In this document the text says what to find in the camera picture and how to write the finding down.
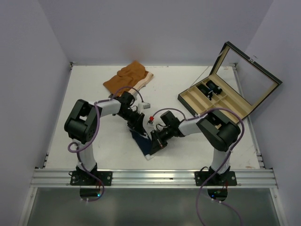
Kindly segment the navy blue underwear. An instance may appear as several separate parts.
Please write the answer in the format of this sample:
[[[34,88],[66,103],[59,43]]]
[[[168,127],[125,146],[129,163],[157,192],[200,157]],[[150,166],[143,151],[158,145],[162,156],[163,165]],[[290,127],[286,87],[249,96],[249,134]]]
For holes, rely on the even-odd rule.
[[[137,143],[146,160],[152,159],[155,155],[150,155],[151,150],[151,134],[141,135],[135,131],[130,131],[133,140]]]

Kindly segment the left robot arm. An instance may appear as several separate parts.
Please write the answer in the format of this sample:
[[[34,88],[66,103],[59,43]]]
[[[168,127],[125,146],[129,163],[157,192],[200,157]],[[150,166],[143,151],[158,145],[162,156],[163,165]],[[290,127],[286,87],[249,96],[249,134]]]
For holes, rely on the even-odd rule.
[[[142,137],[147,135],[143,128],[144,114],[131,109],[134,100],[134,96],[125,91],[119,97],[111,97],[94,103],[79,99],[73,106],[64,124],[64,130],[72,140],[67,149],[70,153],[77,155],[77,169],[83,171],[81,179],[87,185],[94,184],[98,179],[98,174],[94,171],[97,169],[97,163],[92,143],[98,134],[102,117],[118,115],[127,121],[127,126],[131,131]]]

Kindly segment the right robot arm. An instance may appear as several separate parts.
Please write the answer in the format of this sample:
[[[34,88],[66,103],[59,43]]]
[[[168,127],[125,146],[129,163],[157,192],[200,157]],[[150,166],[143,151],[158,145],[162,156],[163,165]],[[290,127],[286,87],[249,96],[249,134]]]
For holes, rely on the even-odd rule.
[[[191,119],[180,121],[171,111],[160,116],[165,124],[162,130],[153,130],[151,134],[150,155],[167,146],[167,141],[173,137],[186,137],[191,134],[202,133],[214,148],[213,161],[210,166],[210,181],[220,185],[226,180],[226,172],[230,170],[230,155],[234,147],[241,140],[245,127],[232,121],[223,111],[242,120],[233,111],[226,108],[212,108],[207,112]]]

